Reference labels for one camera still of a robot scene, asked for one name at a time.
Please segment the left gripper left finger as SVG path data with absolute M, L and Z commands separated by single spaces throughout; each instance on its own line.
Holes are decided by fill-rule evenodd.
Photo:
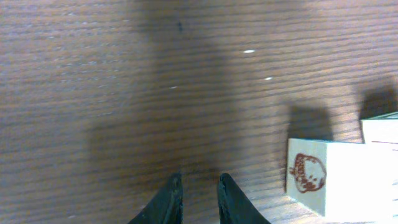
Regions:
M 182 224 L 183 185 L 180 173 L 172 174 L 152 200 L 128 224 Z

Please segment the white block red sides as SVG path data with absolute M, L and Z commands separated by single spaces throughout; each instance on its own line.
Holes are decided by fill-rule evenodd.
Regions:
M 377 144 L 290 138 L 287 195 L 331 222 L 393 217 L 397 151 Z

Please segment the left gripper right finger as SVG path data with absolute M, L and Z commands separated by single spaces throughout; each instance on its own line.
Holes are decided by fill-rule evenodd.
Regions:
M 217 197 L 221 224 L 271 224 L 228 173 L 220 175 Z

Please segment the green sided picture block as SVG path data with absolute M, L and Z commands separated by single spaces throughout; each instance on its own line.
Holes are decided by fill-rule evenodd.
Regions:
M 397 144 L 397 112 L 362 119 L 361 129 L 366 144 Z

